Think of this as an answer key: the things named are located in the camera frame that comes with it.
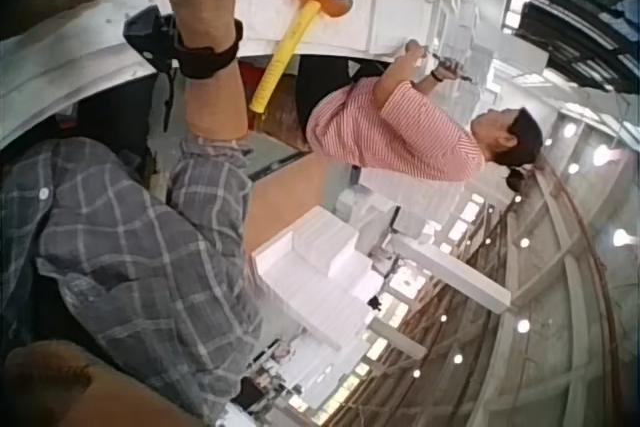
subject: striped shirt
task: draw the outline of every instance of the striped shirt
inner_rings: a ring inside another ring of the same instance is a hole
[[[363,79],[320,102],[307,126],[312,150],[425,180],[460,182],[482,169],[484,155],[473,136],[410,82],[378,109],[377,80]]]

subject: white foam model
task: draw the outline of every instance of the white foam model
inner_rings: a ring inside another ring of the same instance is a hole
[[[263,287],[335,351],[364,331],[372,318],[366,301],[382,285],[371,275],[371,259],[355,250],[357,237],[355,229],[314,207],[252,253]]]

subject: wristwatch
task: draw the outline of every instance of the wristwatch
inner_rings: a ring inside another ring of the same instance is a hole
[[[190,79],[209,79],[228,67],[238,56],[244,29],[235,21],[236,38],[222,52],[212,47],[189,48],[184,45],[173,14],[160,15],[157,5],[137,13],[124,24],[127,43],[160,73],[169,74],[176,60],[182,74]]]

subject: white table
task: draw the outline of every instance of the white table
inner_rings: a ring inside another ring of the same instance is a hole
[[[126,18],[151,4],[170,11],[168,0],[101,0],[0,44],[0,148],[80,99],[152,73],[122,37]],[[297,0],[237,0],[240,56],[272,53],[297,8]],[[298,53],[386,58],[409,38],[426,41],[430,15],[423,0],[354,0],[347,16],[316,21]]]

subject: plaid shirt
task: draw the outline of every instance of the plaid shirt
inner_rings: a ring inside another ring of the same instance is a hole
[[[123,371],[213,425],[261,330],[243,273],[247,153],[185,140],[167,204],[96,142],[28,153],[1,194],[3,356],[30,341],[35,266]]]

